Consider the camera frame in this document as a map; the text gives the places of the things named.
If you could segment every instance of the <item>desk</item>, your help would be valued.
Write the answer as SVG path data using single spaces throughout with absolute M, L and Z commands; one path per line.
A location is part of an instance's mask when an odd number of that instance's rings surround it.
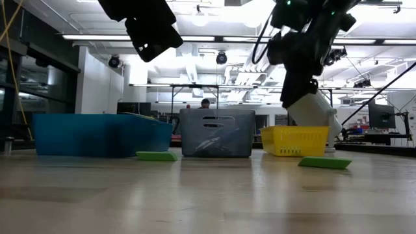
M 1 233 L 415 233 L 412 158 L 337 151 L 354 162 L 327 170 L 263 150 L 249 159 L 170 150 L 177 162 L 14 151 L 0 159 Z
M 350 138 L 353 136 L 357 136 L 357 137 L 354 137 L 354 140 L 359 139 L 362 142 L 385 144 L 386 146 L 391 145 L 392 138 L 408 138 L 408 135 L 401 135 L 401 134 L 356 134 L 356 135 L 350 135 Z

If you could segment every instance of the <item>person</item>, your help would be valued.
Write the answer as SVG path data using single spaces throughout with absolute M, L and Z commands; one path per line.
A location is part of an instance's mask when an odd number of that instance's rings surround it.
M 204 98 L 201 101 L 201 107 L 199 109 L 209 109 L 209 104 L 210 104 L 209 100 Z

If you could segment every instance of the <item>gray plastic bin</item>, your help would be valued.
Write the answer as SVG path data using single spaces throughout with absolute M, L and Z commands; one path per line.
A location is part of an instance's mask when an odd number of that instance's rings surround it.
M 249 157 L 254 118 L 254 110 L 182 109 L 182 154 L 185 157 Z

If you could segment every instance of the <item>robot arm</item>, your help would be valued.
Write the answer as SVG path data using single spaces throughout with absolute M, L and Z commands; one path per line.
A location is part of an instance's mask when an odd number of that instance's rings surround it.
M 348 31 L 356 20 L 346 12 L 361 0 L 277 0 L 271 25 L 288 26 L 296 32 L 275 35 L 268 43 L 272 65 L 284 64 L 287 71 L 280 100 L 302 126 L 328 125 L 329 140 L 342 126 L 314 75 L 321 75 L 324 61 L 339 30 Z
M 113 20 L 126 19 L 125 26 L 143 61 L 149 62 L 169 47 L 178 48 L 180 35 L 165 0 L 98 0 Z M 356 20 L 346 12 L 361 0 L 276 0 L 271 25 L 292 32 L 275 35 L 268 43 L 270 64 L 284 64 L 287 70 L 281 101 L 283 107 L 304 126 L 331 126 L 331 135 L 341 132 L 336 112 L 317 92 L 320 75 L 331 45 L 340 29 L 348 31 Z
M 110 19 L 125 21 L 133 46 L 144 62 L 149 62 L 169 47 L 178 48 L 183 41 L 172 27 L 174 13 L 165 0 L 98 0 Z

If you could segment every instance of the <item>computer monitor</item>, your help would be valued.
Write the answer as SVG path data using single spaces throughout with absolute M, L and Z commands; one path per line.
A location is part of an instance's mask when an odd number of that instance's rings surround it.
M 395 108 L 389 105 L 369 103 L 370 127 L 396 128 Z

